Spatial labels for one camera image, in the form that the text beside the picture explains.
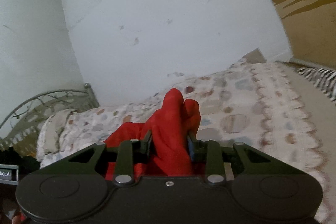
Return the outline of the red long-sleeve shirt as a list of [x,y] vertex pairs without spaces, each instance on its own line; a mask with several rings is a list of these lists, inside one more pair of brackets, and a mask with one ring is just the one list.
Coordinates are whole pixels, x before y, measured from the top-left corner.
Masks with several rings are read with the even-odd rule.
[[187,135],[196,135],[200,122],[198,102],[185,100],[178,89],[172,88],[166,93],[162,107],[145,123],[122,124],[105,143],[108,148],[118,147],[126,140],[143,139],[151,131],[156,154],[148,164],[135,165],[135,178],[193,176],[195,172],[187,152]]

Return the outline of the beige patterned pillow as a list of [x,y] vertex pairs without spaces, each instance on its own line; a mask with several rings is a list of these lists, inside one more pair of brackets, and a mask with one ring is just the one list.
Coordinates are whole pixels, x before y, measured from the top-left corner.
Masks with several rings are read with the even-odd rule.
[[42,125],[37,140],[37,158],[41,161],[44,155],[59,151],[59,138],[68,118],[76,113],[76,109],[65,109],[52,114]]

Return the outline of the patterned white quilt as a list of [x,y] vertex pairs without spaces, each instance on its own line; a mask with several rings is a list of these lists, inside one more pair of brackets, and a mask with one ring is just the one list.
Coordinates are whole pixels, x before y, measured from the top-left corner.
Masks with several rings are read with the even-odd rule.
[[[175,88],[199,103],[198,139],[222,145],[241,141],[312,175],[324,191],[330,189],[323,171],[327,158],[320,150],[310,112],[282,65],[241,59],[227,70],[191,77]],[[59,151],[37,160],[47,166],[104,141],[123,123],[147,121],[161,107],[164,96],[160,92],[140,103],[76,111],[60,134]]]

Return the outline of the striped black white pink sheet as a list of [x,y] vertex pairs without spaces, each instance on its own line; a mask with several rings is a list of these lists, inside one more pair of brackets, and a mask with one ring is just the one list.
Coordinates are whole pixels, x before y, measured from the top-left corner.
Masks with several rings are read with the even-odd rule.
[[326,68],[301,67],[296,70],[299,75],[313,83],[314,87],[335,103],[336,72]]

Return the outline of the metal bed headboard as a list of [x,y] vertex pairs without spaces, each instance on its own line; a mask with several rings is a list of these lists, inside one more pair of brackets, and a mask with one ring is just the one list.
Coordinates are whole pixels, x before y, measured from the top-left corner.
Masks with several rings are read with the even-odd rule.
[[1,121],[1,150],[13,147],[23,155],[33,153],[42,125],[51,115],[66,109],[84,112],[99,106],[89,83],[81,90],[57,89],[35,95]]

